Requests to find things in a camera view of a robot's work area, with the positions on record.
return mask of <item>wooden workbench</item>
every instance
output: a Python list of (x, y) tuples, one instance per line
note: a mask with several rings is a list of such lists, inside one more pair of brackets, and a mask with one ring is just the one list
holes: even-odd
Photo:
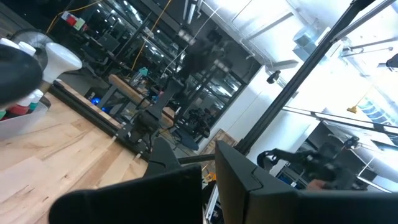
[(45, 117), (28, 133), (0, 142), (2, 224), (47, 223), (51, 204), (66, 192), (136, 179), (147, 168), (67, 105), (46, 97), (52, 106)]
[[(130, 99), (140, 102), (144, 97), (138, 93), (136, 90), (131, 88), (130, 85), (128, 85), (125, 81), (121, 80), (117, 75), (110, 75), (108, 78), (110, 84), (116, 86), (119, 91), (122, 91), (125, 95), (127, 95)], [(148, 106), (150, 102), (148, 100), (145, 100), (142, 103), (142, 106)], [(169, 118), (166, 114), (168, 114), (170, 117), (174, 118), (174, 110), (171, 108), (164, 108), (163, 113), (162, 113), (162, 121), (166, 126), (171, 127), (174, 124), (174, 120)]]

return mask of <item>blue light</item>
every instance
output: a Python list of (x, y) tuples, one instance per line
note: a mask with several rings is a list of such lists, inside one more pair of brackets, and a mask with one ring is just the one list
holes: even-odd
[(91, 100), (91, 103), (94, 104), (94, 105), (97, 105), (100, 101), (101, 101), (101, 99), (99, 99), (99, 98), (93, 98)]

